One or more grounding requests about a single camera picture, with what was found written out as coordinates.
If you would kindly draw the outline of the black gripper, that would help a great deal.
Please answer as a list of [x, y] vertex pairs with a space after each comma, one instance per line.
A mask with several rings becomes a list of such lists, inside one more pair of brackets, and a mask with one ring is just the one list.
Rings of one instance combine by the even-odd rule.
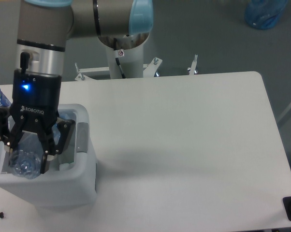
[[[76, 122], [58, 119], [61, 76], [46, 77], [14, 71], [13, 103], [0, 107], [0, 141], [17, 150], [23, 132], [37, 133], [42, 145], [40, 173], [46, 172], [48, 156], [65, 151], [69, 145]], [[9, 129], [9, 117], [15, 124]]]

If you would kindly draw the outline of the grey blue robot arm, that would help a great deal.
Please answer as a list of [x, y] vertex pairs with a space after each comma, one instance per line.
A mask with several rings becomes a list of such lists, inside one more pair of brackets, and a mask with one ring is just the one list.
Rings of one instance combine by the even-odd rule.
[[125, 36], [149, 33], [154, 10], [150, 0], [23, 0], [20, 3], [17, 63], [12, 103], [0, 106], [0, 141], [19, 157], [24, 133], [35, 134], [41, 152], [40, 174], [49, 156], [66, 150], [76, 122], [58, 112], [66, 41], [82, 36]]

